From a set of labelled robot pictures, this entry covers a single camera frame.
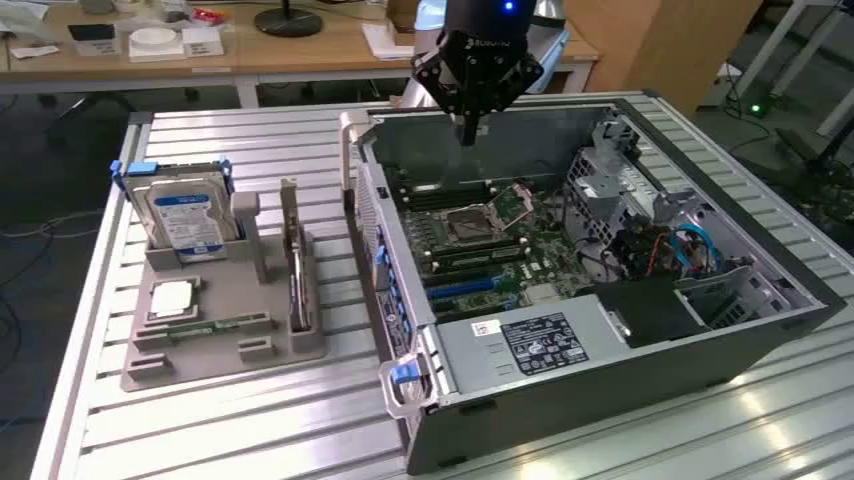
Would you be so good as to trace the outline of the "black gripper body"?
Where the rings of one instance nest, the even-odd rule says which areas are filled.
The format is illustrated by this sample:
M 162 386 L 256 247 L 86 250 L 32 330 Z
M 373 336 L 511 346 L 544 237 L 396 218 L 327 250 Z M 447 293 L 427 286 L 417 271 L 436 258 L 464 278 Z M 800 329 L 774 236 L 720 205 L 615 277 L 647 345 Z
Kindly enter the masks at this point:
M 471 67 L 528 52 L 531 1 L 449 1 L 437 48 L 461 84 L 469 114 Z

